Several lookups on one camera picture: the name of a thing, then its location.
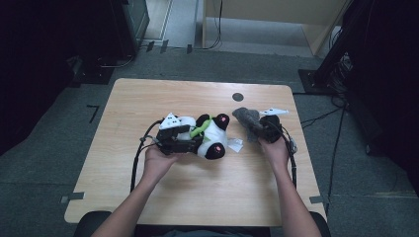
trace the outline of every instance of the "gray carpet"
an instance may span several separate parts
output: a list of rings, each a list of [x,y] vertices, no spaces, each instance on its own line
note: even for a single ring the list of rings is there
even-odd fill
[[[115,70],[109,85],[66,88],[32,134],[0,157],[0,236],[72,236],[61,196],[72,192],[116,79],[148,78],[289,85],[303,92],[297,70],[316,69],[319,58],[142,49]],[[301,120],[333,111],[328,96],[294,96]],[[100,106],[92,123],[94,109]],[[318,186],[327,196],[341,112],[304,129]],[[328,222],[333,236],[419,236],[419,199],[403,170],[386,157],[365,154],[350,111],[344,113],[335,158]],[[273,228],[273,234],[281,230]]]

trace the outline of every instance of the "stuffed toy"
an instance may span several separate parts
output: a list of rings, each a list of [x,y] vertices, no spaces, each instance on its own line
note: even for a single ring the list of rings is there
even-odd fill
[[[191,117],[179,117],[181,125],[191,126],[190,131],[178,134],[179,140],[189,140],[195,136],[203,136],[203,143],[196,147],[194,153],[198,156],[215,160],[224,156],[227,147],[226,129],[230,118],[220,114],[215,118],[210,115],[201,115],[197,120]]]

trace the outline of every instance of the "hand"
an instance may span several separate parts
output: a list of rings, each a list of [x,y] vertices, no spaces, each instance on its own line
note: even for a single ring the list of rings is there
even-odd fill
[[[166,156],[158,149],[157,145],[148,147],[145,151],[144,171],[141,180],[149,181],[156,185],[166,175],[170,167],[182,156],[183,154],[180,153]]]
[[[274,171],[278,169],[287,169],[288,161],[290,158],[286,142],[282,137],[274,143],[269,143],[263,138],[259,138],[259,142],[262,145],[262,148],[267,156],[269,162],[271,163]]]

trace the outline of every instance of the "wooden panel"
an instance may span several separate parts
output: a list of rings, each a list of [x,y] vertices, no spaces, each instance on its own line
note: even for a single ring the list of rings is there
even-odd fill
[[[205,0],[206,17],[218,17],[221,0]],[[303,24],[313,55],[317,55],[338,24],[350,0],[223,0],[222,18]],[[203,27],[203,45],[206,27]]]
[[[218,17],[221,0],[206,0],[205,17]],[[346,0],[223,0],[222,18],[329,25]]]
[[[243,94],[244,100],[235,102],[234,93]],[[319,196],[319,190],[289,87],[119,79],[74,189],[85,192],[85,198],[70,202],[66,221],[78,222],[92,210],[113,211],[126,198],[138,140],[156,120],[169,113],[194,118],[225,113],[230,116],[228,137],[245,140],[244,127],[231,114],[240,107],[290,111],[281,121],[298,145],[297,190],[309,210],[325,216],[321,203],[309,201],[309,197]],[[150,134],[156,135],[157,127]],[[278,194],[269,163],[259,145],[247,141],[239,153],[228,148],[226,155],[215,161],[189,154],[161,180],[138,223],[280,226]]]
[[[317,55],[319,50],[324,46],[327,38],[332,34],[335,26],[341,24],[343,15],[349,7],[350,1],[346,1],[341,5],[336,5],[336,8],[330,9],[327,20],[322,25],[304,24],[302,30],[313,55]]]

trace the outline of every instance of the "wooden table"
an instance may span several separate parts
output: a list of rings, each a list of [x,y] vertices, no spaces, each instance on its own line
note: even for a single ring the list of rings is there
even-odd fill
[[[236,102],[234,93],[244,100]],[[119,79],[114,86],[96,131],[65,220],[78,222],[92,210],[115,208],[128,196],[139,139],[158,119],[169,113],[197,118],[202,114],[230,116],[229,138],[244,140],[239,153],[227,148],[222,159],[209,161],[194,154],[174,164],[153,191],[138,220],[142,224],[281,226],[277,188],[271,168],[258,144],[246,141],[246,132],[232,112],[240,107],[264,111],[288,110],[283,126],[294,138],[298,151],[297,190],[309,210],[325,217],[310,157],[305,144],[292,91],[287,86]],[[150,134],[156,135],[158,126]],[[140,154],[137,181],[143,170]]]

